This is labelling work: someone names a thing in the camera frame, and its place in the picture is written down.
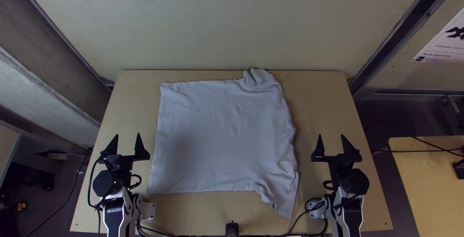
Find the floor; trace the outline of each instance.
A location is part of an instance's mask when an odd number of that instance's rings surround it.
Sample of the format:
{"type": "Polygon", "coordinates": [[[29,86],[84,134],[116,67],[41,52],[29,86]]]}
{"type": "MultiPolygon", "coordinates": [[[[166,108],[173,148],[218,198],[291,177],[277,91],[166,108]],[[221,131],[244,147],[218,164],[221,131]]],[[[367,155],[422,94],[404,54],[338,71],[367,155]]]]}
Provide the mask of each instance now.
{"type": "MultiPolygon", "coordinates": [[[[450,108],[442,101],[361,101],[356,104],[365,133],[371,149],[385,148],[388,138],[405,136],[401,131],[384,124],[372,124],[379,121],[398,126],[416,136],[462,134],[457,129],[457,122],[450,108]]],[[[374,155],[374,162],[385,193],[394,230],[365,232],[364,237],[414,237],[419,236],[414,218],[409,207],[405,190],[400,181],[393,157],[389,153],[374,155]]],[[[56,176],[55,190],[46,192],[39,185],[22,186],[19,189],[19,199],[29,202],[29,210],[16,216],[20,236],[26,236],[33,228],[42,222],[46,216],[53,213],[68,198],[73,186],[79,163],[68,162],[63,165],[62,172],[56,176]]],[[[96,234],[69,232],[73,210],[77,202],[78,189],[82,185],[83,175],[78,176],[76,191],[69,204],[48,221],[31,237],[69,236],[94,237],[96,234]]]]}

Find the logo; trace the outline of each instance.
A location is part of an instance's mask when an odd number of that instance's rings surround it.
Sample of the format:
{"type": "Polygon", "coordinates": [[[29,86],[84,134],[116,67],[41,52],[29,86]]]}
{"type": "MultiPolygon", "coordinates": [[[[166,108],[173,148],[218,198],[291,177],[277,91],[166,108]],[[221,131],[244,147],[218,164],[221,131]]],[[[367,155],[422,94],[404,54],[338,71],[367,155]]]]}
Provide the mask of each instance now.
{"type": "Polygon", "coordinates": [[[460,37],[461,40],[464,39],[464,27],[461,29],[458,27],[453,27],[452,29],[447,30],[445,33],[452,33],[452,32],[456,32],[456,33],[449,35],[448,37],[451,37],[451,38],[460,37]]]}

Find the wall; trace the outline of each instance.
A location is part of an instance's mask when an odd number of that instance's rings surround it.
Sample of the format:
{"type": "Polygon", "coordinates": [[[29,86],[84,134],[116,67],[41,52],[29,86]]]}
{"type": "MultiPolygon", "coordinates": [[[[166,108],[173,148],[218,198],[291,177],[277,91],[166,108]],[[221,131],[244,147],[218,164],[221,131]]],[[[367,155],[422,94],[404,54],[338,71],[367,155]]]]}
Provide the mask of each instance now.
{"type": "Polygon", "coordinates": [[[0,46],[92,118],[103,119],[110,92],[29,0],[0,0],[0,46]]]}
{"type": "Polygon", "coordinates": [[[37,0],[100,74],[121,69],[357,73],[414,0],[37,0]]]}
{"type": "Polygon", "coordinates": [[[100,123],[0,47],[0,104],[78,145],[93,145],[100,123]]]}
{"type": "Polygon", "coordinates": [[[462,64],[410,62],[463,7],[464,0],[445,0],[367,87],[463,91],[462,64]]]}

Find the black mount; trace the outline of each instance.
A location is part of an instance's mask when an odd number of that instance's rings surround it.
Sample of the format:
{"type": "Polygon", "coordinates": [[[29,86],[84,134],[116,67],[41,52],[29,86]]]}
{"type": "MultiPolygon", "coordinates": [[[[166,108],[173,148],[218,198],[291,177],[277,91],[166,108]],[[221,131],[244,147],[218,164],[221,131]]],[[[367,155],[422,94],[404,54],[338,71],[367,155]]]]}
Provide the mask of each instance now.
{"type": "MultiPolygon", "coordinates": [[[[343,153],[336,156],[325,156],[324,144],[321,135],[319,135],[316,149],[311,154],[311,161],[329,164],[331,180],[325,181],[323,186],[333,191],[331,194],[325,195],[331,203],[332,210],[330,212],[333,218],[336,218],[333,204],[339,188],[343,189],[346,193],[353,194],[353,198],[366,194],[369,188],[367,176],[360,169],[353,168],[354,163],[359,163],[363,160],[359,154],[359,150],[344,135],[341,135],[341,137],[343,153]]],[[[349,236],[359,237],[359,228],[363,222],[361,203],[342,196],[339,206],[343,206],[344,208],[344,224],[348,228],[349,236]]],[[[345,236],[343,227],[338,221],[336,222],[336,231],[338,235],[335,236],[345,236]]]]}
{"type": "Polygon", "coordinates": [[[99,197],[115,194],[121,189],[121,186],[130,189],[132,163],[150,160],[150,153],[144,148],[139,133],[137,133],[135,140],[135,153],[133,155],[123,156],[117,153],[118,138],[119,136],[115,135],[105,150],[100,152],[100,159],[106,159],[107,162],[99,161],[99,163],[104,163],[107,170],[101,171],[93,181],[93,190],[99,197]]]}
{"type": "Polygon", "coordinates": [[[325,156],[322,136],[319,135],[316,149],[311,154],[311,161],[329,164],[332,188],[335,191],[339,186],[342,186],[347,193],[366,194],[367,188],[369,188],[369,180],[361,170],[353,169],[354,163],[361,162],[363,158],[359,154],[359,150],[344,135],[341,135],[341,137],[343,153],[336,156],[325,156]]]}

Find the metal bracket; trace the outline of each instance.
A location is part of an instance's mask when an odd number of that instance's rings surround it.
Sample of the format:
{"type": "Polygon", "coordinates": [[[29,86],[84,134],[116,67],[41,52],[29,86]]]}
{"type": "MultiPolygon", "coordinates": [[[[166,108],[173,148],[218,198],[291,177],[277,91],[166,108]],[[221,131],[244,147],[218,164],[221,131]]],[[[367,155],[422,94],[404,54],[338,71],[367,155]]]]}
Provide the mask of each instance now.
{"type": "Polygon", "coordinates": [[[153,220],[155,218],[156,204],[144,202],[140,196],[137,196],[134,202],[140,211],[141,220],[153,220]]]}
{"type": "MultiPolygon", "coordinates": [[[[325,216],[325,212],[327,211],[327,201],[325,198],[323,199],[323,201],[324,201],[324,205],[321,208],[308,212],[309,217],[311,217],[312,219],[326,219],[327,218],[327,216],[325,216]]],[[[309,202],[306,205],[306,209],[310,210],[312,207],[316,206],[318,203],[320,203],[320,201],[309,202]]]]}

